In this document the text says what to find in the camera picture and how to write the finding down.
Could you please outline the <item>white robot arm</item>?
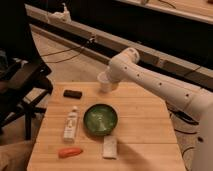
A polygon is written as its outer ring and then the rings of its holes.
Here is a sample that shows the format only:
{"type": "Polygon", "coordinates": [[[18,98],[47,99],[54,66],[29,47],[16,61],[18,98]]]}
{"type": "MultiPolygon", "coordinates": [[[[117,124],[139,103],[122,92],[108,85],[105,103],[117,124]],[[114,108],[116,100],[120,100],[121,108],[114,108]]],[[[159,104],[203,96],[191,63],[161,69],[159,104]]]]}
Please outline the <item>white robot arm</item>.
{"type": "Polygon", "coordinates": [[[213,92],[137,65],[140,55],[126,48],[109,61],[106,77],[118,84],[128,78],[199,123],[192,171],[213,171],[213,92]]]}

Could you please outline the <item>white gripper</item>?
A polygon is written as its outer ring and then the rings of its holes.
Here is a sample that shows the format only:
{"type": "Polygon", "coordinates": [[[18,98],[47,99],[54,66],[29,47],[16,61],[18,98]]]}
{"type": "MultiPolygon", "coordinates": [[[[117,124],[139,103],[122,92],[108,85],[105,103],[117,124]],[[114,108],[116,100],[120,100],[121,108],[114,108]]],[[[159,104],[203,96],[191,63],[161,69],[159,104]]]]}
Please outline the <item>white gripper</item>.
{"type": "Polygon", "coordinates": [[[115,90],[118,87],[120,80],[113,75],[113,70],[110,67],[105,70],[105,73],[111,89],[115,90]]]}

